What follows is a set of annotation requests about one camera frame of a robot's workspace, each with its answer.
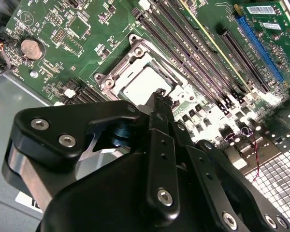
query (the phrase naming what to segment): ventilation grille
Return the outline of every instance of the ventilation grille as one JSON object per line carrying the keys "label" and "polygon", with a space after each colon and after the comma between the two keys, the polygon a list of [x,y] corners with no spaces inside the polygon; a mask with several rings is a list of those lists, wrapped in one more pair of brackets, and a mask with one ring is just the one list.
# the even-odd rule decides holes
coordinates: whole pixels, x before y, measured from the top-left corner
{"label": "ventilation grille", "polygon": [[246,175],[252,185],[263,194],[290,222],[290,150]]}

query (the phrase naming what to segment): cable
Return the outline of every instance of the cable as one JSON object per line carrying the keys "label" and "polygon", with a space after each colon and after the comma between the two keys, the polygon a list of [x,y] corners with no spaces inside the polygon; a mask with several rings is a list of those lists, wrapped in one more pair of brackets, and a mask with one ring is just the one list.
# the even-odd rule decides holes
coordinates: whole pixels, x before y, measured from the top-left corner
{"label": "cable", "polygon": [[260,172],[260,166],[259,166],[259,154],[258,154],[258,144],[257,144],[256,137],[255,137],[255,136],[253,136],[253,140],[254,140],[254,143],[255,143],[254,151],[255,151],[255,153],[256,153],[257,174],[256,174],[256,176],[255,176],[255,178],[253,179],[252,182],[256,181],[256,179],[259,177],[259,172]]}
{"label": "cable", "polygon": [[11,70],[11,62],[10,62],[10,59],[8,58],[8,56],[6,55],[5,51],[3,50],[3,43],[0,43],[0,51],[1,51],[1,55],[2,55],[3,59],[6,62],[5,69],[2,72],[0,72],[0,77],[1,77]]}

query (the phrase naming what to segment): sticker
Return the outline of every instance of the sticker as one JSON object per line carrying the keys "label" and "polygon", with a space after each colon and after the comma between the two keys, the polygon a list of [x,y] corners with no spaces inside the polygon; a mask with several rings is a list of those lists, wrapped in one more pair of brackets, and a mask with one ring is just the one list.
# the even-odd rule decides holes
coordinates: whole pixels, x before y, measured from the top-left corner
{"label": "sticker", "polygon": [[26,194],[24,194],[23,192],[19,192],[15,201],[17,203],[20,203],[24,206],[29,207],[30,209],[34,209],[35,211],[43,213],[42,210],[39,208],[37,202],[33,200],[30,196],[27,196]]}
{"label": "sticker", "polygon": [[275,15],[276,12],[271,6],[248,6],[247,10],[253,15]]}
{"label": "sticker", "polygon": [[268,29],[281,30],[280,25],[277,23],[263,23],[263,26]]}

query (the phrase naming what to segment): blue pcie slot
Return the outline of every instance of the blue pcie slot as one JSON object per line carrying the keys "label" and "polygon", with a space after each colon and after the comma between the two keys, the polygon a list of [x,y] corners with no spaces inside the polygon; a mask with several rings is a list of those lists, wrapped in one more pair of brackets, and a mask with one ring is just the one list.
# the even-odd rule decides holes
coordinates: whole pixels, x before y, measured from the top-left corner
{"label": "blue pcie slot", "polygon": [[274,63],[271,61],[269,56],[267,55],[266,51],[264,50],[261,43],[258,41],[257,37],[253,33],[253,31],[250,29],[250,26],[247,24],[244,16],[238,16],[235,18],[238,25],[243,29],[246,36],[249,38],[252,45],[255,47],[255,49],[258,51],[259,55],[263,59],[263,61],[267,64],[267,66],[270,68],[270,71],[272,75],[275,77],[276,80],[283,82],[284,78],[280,75],[278,69],[274,65]]}

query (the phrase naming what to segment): screw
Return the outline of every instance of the screw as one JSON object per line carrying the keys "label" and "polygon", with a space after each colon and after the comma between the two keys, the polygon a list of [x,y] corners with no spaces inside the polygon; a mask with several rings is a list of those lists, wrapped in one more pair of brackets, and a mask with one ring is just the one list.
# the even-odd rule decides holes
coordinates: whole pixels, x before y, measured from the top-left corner
{"label": "screw", "polygon": [[30,124],[32,128],[37,129],[39,131],[44,131],[47,128],[49,128],[49,123],[41,118],[36,118],[32,120]]}
{"label": "screw", "polygon": [[134,52],[137,57],[140,57],[143,54],[143,50],[140,47],[137,47]]}
{"label": "screw", "polygon": [[39,76],[39,74],[38,74],[37,71],[32,70],[32,71],[30,71],[30,76],[31,76],[32,78],[37,78],[37,77]]}
{"label": "screw", "polygon": [[157,113],[157,118],[159,118],[160,120],[163,121],[163,117],[161,116],[161,114]]}
{"label": "screw", "polygon": [[160,189],[158,191],[158,200],[165,206],[171,206],[173,204],[171,194],[165,189]]}
{"label": "screw", "polygon": [[279,222],[280,225],[283,226],[283,228],[288,229],[288,225],[286,224],[286,222],[284,221],[284,219],[282,219],[281,217],[277,216],[277,221]]}
{"label": "screw", "polygon": [[185,127],[184,127],[182,124],[178,123],[177,126],[178,126],[178,128],[181,129],[182,131],[185,130]]}
{"label": "screw", "polygon": [[277,228],[276,223],[274,222],[274,220],[270,216],[265,215],[265,219],[266,219],[267,223],[269,223],[273,229]]}
{"label": "screw", "polygon": [[208,148],[208,149],[212,149],[212,145],[209,142],[205,142],[204,145]]}
{"label": "screw", "polygon": [[135,109],[132,106],[128,106],[128,110],[131,111],[132,113],[135,113]]}
{"label": "screw", "polygon": [[74,147],[76,140],[73,136],[69,134],[63,134],[59,137],[59,143],[65,147]]}
{"label": "screw", "polygon": [[223,212],[222,218],[224,222],[230,227],[231,230],[233,231],[237,230],[237,223],[231,214]]}
{"label": "screw", "polygon": [[110,88],[110,87],[112,87],[114,85],[114,81],[113,80],[111,80],[111,79],[107,79],[106,81],[105,81],[105,86],[107,87],[107,88]]}

